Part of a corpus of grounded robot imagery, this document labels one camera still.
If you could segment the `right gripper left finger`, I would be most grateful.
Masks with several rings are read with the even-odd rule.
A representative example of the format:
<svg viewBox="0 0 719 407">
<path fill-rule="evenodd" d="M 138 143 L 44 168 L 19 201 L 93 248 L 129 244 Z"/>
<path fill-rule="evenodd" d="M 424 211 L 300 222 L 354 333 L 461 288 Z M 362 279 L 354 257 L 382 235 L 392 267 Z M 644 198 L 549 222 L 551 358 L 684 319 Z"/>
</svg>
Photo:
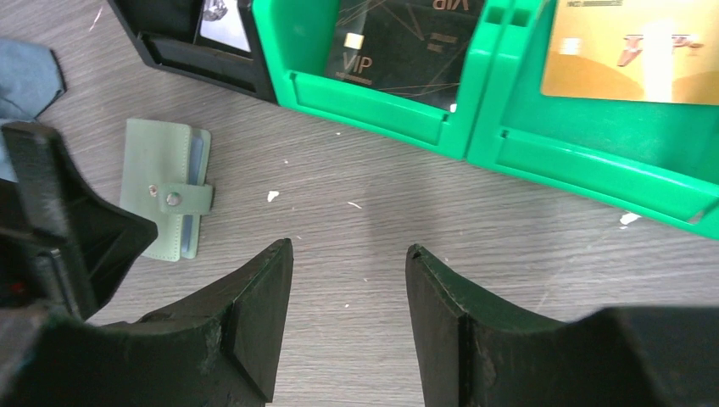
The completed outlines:
<svg viewBox="0 0 719 407">
<path fill-rule="evenodd" d="M 140 320 L 94 326 L 40 305 L 1 312 L 4 406 L 264 406 L 274 398 L 293 246 Z"/>
</svg>

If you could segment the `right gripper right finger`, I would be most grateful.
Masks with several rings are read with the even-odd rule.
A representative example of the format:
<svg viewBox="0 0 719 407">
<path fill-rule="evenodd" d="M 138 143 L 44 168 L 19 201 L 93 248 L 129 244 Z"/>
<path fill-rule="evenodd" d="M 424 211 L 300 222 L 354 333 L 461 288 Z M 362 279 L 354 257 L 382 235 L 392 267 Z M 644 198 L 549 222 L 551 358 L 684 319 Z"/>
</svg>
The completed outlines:
<svg viewBox="0 0 719 407">
<path fill-rule="evenodd" d="M 618 306 L 573 322 L 523 309 L 421 245 L 405 262 L 428 406 L 715 406 L 718 310 Z"/>
</svg>

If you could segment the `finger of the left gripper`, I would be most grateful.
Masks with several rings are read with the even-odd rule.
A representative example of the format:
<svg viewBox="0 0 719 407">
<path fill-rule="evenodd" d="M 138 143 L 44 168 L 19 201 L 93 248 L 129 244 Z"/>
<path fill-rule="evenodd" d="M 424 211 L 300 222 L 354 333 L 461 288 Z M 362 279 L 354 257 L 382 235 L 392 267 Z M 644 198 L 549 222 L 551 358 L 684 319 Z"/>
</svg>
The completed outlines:
<svg viewBox="0 0 719 407">
<path fill-rule="evenodd" d="M 1 143 L 14 173 L 1 178 L 1 305 L 48 304 L 85 321 L 114 296 L 157 226 L 99 197 L 53 128 L 11 121 Z"/>
</svg>

